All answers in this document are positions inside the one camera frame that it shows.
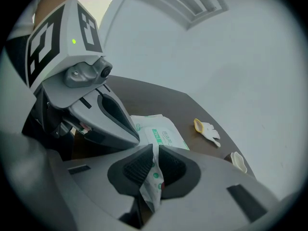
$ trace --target latex glove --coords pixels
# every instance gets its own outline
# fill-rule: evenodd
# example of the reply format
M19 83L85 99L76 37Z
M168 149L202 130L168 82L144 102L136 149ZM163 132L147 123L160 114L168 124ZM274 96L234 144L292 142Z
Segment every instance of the latex glove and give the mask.
M194 123L194 129L196 129L197 132L201 133L209 141L214 142L214 144L217 147L220 147L220 143L215 140L215 139L220 139L220 136L218 132L214 130L213 125L207 122L201 122L198 119L195 119L193 123Z

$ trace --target dark table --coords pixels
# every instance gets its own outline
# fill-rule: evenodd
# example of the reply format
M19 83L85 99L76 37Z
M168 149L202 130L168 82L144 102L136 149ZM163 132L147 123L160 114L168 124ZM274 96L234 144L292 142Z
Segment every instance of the dark table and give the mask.
M223 159L231 152L242 153L222 129L222 127L190 96L186 93L150 84L143 81L124 77L110 76L107 85L119 97L130 115L148 116L162 114L168 117L176 126L185 140L189 149ZM212 124L220 135L220 148L197 133L193 126L193 120L198 118L202 122ZM98 156L116 152L108 148L102 149L85 139L80 133L76 133L74 141L73 159ZM244 158L247 173L254 176L248 162Z

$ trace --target wipe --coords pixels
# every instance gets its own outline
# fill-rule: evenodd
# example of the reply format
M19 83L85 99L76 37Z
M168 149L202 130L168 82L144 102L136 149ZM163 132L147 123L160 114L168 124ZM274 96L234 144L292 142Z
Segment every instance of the wipe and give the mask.
M160 206L164 177L159 168L159 145L168 145L189 150L179 131L170 119L162 115L136 116L131 119L140 137L139 145L153 144L153 164L140 188L140 193L152 212Z

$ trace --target robotic arm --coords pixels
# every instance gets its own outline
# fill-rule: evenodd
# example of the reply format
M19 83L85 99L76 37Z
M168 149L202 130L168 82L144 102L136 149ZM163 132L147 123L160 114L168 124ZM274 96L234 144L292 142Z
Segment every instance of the robotic arm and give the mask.
M31 114L56 138L74 127L101 145L136 146L134 124L106 85L111 69L95 19L77 0L67 0L27 42L26 83L37 97Z

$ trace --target small white cup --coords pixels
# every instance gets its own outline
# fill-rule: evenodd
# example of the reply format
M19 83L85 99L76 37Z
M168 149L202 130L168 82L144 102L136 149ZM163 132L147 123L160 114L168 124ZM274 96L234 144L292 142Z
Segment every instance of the small white cup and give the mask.
M238 167L242 172L247 173L247 168L245 166L243 157L237 152L232 152L230 156L232 164Z

